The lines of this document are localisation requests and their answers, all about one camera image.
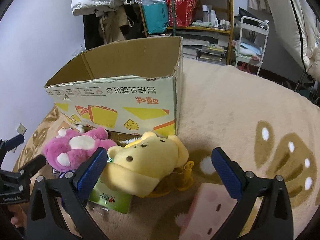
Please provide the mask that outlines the pink bear plush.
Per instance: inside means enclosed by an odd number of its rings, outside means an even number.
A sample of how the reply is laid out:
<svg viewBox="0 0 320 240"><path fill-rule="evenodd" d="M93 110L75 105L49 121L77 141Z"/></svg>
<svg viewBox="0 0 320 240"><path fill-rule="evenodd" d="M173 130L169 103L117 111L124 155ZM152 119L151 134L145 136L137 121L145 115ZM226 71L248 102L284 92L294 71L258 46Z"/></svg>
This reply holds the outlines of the pink bear plush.
<svg viewBox="0 0 320 240"><path fill-rule="evenodd" d="M116 146L108 138L108 132L102 127L80 133L71 128L60 129L57 136L44 146L42 154L48 164L59 172L76 170L93 153L102 147L106 150Z"/></svg>

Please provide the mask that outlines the green tissue pack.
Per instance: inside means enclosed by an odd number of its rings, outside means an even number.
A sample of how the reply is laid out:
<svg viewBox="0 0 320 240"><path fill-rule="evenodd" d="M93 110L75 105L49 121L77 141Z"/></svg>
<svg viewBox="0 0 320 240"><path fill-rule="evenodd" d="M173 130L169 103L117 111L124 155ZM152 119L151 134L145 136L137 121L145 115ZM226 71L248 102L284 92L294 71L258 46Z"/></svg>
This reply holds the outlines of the green tissue pack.
<svg viewBox="0 0 320 240"><path fill-rule="evenodd" d="M107 210L114 210L127 214L130 210L132 196L119 191L111 190L100 175L90 194L89 201L98 204Z"/></svg>

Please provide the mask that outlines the pink cube plush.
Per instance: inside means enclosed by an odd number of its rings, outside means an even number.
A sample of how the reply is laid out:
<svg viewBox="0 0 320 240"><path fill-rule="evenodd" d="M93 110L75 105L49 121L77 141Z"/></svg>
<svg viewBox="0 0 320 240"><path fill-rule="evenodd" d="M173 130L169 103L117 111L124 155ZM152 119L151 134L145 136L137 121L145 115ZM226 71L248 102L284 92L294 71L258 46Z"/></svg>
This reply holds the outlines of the pink cube plush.
<svg viewBox="0 0 320 240"><path fill-rule="evenodd" d="M235 207L223 185L202 183L187 214L176 218L179 239L211 239Z"/></svg>

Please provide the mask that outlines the yellow bear plush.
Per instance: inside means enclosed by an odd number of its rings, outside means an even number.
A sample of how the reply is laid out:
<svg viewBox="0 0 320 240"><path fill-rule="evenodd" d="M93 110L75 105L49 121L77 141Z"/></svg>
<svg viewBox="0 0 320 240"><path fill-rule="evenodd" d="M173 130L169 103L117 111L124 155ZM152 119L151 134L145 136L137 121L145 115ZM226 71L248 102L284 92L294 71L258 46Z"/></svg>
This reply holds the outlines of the yellow bear plush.
<svg viewBox="0 0 320 240"><path fill-rule="evenodd" d="M144 197L161 197L174 190L185 191L193 184L194 162L175 135L158 137L145 132L125 147L107 151L111 161L100 178L113 191Z"/></svg>

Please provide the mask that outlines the printed cardboard box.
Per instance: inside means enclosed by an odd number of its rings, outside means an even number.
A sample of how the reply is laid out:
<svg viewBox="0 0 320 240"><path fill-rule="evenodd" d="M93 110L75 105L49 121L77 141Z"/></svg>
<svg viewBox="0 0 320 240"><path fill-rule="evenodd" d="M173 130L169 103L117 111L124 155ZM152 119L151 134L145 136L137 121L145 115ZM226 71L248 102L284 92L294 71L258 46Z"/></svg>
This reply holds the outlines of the printed cardboard box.
<svg viewBox="0 0 320 240"><path fill-rule="evenodd" d="M44 88L76 124L167 137L177 133L182 49L178 36L113 42L81 52Z"/></svg>

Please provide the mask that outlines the beige hanging coat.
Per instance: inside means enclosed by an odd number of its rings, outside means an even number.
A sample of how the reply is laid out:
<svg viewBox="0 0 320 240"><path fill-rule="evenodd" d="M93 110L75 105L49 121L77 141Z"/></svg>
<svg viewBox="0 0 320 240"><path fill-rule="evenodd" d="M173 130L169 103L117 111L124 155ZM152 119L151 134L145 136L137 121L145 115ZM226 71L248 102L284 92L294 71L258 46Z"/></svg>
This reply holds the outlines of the beige hanging coat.
<svg viewBox="0 0 320 240"><path fill-rule="evenodd" d="M126 40L125 35L134 26L121 5L116 11L105 12L99 19L99 34L104 44Z"/></svg>

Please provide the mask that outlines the white utility cart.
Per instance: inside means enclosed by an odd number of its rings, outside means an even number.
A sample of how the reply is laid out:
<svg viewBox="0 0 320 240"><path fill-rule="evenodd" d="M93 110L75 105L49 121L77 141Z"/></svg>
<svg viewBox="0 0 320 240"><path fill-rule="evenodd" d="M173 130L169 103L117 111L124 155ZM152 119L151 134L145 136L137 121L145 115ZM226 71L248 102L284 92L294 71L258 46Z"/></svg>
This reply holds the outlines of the white utility cart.
<svg viewBox="0 0 320 240"><path fill-rule="evenodd" d="M235 22L240 27L239 38L234 42L235 67L251 74L250 66L253 66L258 76L268 41L269 21L237 15Z"/></svg>

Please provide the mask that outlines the teal bag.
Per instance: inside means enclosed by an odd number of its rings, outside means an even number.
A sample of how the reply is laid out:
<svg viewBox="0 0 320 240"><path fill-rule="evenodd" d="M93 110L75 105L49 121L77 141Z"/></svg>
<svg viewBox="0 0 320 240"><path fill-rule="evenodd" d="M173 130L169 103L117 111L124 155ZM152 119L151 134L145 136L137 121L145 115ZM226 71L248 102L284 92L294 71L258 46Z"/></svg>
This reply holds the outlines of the teal bag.
<svg viewBox="0 0 320 240"><path fill-rule="evenodd" d="M148 34L161 34L169 26L166 0L140 0Z"/></svg>

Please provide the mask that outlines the cream folded mattress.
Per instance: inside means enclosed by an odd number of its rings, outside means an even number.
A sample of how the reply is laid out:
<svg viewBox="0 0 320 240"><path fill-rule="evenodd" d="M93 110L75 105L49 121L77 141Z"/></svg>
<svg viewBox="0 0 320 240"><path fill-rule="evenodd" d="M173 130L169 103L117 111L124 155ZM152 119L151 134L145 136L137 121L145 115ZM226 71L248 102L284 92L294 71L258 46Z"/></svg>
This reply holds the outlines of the cream folded mattress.
<svg viewBox="0 0 320 240"><path fill-rule="evenodd" d="M306 0L267 0L281 44L319 81L319 21Z"/></svg>

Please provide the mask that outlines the wooden shelf unit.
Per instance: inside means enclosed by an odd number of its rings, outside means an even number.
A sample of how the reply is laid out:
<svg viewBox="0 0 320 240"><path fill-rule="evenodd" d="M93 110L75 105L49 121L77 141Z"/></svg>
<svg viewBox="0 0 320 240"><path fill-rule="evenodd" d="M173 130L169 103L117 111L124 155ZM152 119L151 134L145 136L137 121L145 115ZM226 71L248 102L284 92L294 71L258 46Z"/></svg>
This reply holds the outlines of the wooden shelf unit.
<svg viewBox="0 0 320 240"><path fill-rule="evenodd" d="M198 0L194 21L188 27L176 27L176 36L184 39L186 51L199 60L230 63L233 33L233 0ZM169 26L161 34L148 34L140 0L137 0L146 37L172 36L171 0L166 0Z"/></svg>

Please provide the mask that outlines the red patterned bag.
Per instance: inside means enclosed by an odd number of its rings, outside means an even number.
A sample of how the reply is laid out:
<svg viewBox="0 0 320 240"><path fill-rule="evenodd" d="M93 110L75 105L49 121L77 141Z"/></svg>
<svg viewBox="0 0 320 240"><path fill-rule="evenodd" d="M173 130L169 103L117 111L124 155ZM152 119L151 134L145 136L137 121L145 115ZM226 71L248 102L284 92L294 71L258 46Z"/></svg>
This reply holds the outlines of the red patterned bag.
<svg viewBox="0 0 320 240"><path fill-rule="evenodd" d="M198 0L174 0L176 27L188 27L194 21Z"/></svg>

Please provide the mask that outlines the green vertical pole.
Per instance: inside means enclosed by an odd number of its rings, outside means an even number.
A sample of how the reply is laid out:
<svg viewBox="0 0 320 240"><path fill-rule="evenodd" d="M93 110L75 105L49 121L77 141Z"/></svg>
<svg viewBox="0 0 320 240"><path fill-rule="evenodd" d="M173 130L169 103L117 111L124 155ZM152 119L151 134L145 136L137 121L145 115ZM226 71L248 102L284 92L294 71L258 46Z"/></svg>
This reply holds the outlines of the green vertical pole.
<svg viewBox="0 0 320 240"><path fill-rule="evenodd" d="M172 35L176 36L176 17L175 17L175 0L171 0L171 10L172 10Z"/></svg>

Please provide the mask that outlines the white wall socket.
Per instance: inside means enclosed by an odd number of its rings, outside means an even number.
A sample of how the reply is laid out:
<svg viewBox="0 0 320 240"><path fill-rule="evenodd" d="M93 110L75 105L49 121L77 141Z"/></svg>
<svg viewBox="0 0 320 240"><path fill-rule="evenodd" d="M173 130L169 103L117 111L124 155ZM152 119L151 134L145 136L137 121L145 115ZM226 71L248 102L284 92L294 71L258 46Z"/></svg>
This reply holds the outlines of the white wall socket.
<svg viewBox="0 0 320 240"><path fill-rule="evenodd" d="M26 128L22 123L20 123L20 124L18 125L18 127L16 128L16 131L17 131L19 134L24 135L25 132L27 131L27 128Z"/></svg>

